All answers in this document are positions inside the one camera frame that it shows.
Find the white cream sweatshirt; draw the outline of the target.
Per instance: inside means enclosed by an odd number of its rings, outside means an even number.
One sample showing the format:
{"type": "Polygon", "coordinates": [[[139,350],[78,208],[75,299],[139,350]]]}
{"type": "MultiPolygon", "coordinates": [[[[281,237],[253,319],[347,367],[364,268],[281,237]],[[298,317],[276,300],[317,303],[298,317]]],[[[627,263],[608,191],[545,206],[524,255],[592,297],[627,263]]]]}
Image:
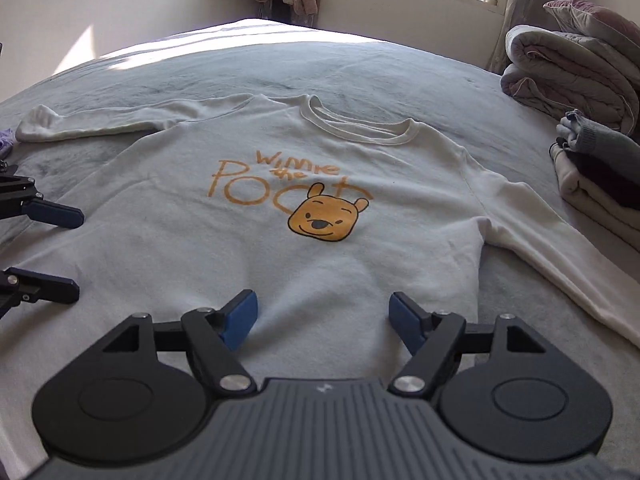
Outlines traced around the white cream sweatshirt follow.
{"type": "Polygon", "coordinates": [[[37,390],[132,312],[160,320],[253,289],[246,352],[257,374],[367,375],[397,348],[384,322],[401,290],[477,316],[480,253],[515,252],[630,341],[639,285],[530,186],[483,167],[422,122],[334,114],[314,96],[227,96],[60,115],[38,106],[22,145],[140,139],[64,192],[76,230],[4,232],[6,263],[78,281],[68,309],[1,324],[1,461],[12,479],[44,457],[37,390]]]}

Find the folded beige garment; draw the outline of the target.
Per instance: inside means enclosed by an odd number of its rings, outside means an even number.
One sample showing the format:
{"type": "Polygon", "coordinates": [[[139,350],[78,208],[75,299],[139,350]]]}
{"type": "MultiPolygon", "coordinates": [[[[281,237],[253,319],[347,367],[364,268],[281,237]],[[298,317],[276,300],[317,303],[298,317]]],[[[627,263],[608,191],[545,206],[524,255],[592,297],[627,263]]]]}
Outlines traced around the folded beige garment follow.
{"type": "Polygon", "coordinates": [[[583,177],[564,154],[564,148],[570,150],[567,140],[560,136],[549,148],[562,199],[639,249],[639,209],[620,206],[597,185],[583,177]]]}

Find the folded black garment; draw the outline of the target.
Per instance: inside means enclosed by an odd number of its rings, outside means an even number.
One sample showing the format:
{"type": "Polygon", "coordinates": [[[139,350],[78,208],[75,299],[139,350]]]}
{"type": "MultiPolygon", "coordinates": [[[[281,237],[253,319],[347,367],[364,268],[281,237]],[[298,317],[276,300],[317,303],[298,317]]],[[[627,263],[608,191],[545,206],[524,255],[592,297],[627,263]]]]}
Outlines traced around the folded black garment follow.
{"type": "Polygon", "coordinates": [[[602,160],[592,155],[577,153],[564,148],[564,154],[576,166],[579,173],[597,185],[620,206],[639,209],[639,185],[618,174],[602,160]]]}

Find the folded grey garment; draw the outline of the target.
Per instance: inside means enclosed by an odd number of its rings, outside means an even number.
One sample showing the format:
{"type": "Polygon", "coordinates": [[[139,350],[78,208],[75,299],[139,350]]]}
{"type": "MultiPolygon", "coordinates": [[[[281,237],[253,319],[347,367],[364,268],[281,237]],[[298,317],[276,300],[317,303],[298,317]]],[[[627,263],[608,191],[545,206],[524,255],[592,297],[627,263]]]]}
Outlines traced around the folded grey garment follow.
{"type": "Polygon", "coordinates": [[[639,143],[626,134],[585,118],[578,110],[568,112],[556,132],[576,153],[590,155],[610,166],[620,176],[639,183],[639,143]]]}

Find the grey bed blanket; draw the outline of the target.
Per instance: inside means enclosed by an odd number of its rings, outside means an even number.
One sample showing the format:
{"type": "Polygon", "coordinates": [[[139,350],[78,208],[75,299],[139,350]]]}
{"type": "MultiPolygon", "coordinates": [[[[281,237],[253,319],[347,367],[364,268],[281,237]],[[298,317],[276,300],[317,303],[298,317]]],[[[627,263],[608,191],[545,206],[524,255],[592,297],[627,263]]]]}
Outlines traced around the grey bed blanket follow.
{"type": "MultiPolygon", "coordinates": [[[[483,167],[530,186],[566,223],[637,281],[639,255],[631,246],[562,200],[549,148],[555,122],[518,104],[497,75],[450,58],[389,42],[320,30],[244,20],[131,47],[41,81],[1,105],[1,125],[16,132],[38,106],[60,115],[227,96],[289,99],[314,96],[330,112],[377,124],[411,119],[465,148],[483,167]]],[[[64,192],[140,139],[129,131],[75,139],[65,148],[16,141],[12,160],[48,200],[64,192]]],[[[4,232],[46,226],[24,217],[4,220],[4,232]]],[[[439,309],[457,313],[449,309],[439,309]]],[[[256,379],[392,378],[408,353],[390,327],[397,356],[370,374],[319,377],[257,374],[246,348],[239,358],[256,379]]],[[[600,459],[616,468],[639,467],[639,338],[630,341],[579,307],[510,249],[485,245],[480,253],[477,316],[489,323],[512,313],[532,326],[608,390],[613,421],[600,459]]]]}

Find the folded grey pink quilt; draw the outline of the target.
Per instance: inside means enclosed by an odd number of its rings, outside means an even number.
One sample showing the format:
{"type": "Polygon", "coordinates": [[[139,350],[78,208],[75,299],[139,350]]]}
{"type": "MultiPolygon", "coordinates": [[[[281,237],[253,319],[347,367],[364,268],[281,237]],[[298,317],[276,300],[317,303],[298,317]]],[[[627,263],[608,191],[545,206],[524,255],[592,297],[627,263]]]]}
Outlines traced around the folded grey pink quilt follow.
{"type": "Polygon", "coordinates": [[[503,93],[555,119],[579,110],[630,136],[639,120],[639,65],[608,42],[518,25],[506,34],[503,93]]]}

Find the pink grey pillow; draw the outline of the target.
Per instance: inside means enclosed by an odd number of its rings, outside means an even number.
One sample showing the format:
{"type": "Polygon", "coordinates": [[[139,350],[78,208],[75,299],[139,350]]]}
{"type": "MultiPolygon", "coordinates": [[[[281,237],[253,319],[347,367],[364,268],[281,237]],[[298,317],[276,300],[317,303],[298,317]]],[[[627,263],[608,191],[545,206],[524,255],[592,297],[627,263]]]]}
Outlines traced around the pink grey pillow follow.
{"type": "Polygon", "coordinates": [[[639,64],[640,29],[635,22],[587,0],[552,0],[542,7],[563,32],[602,40],[639,64]]]}

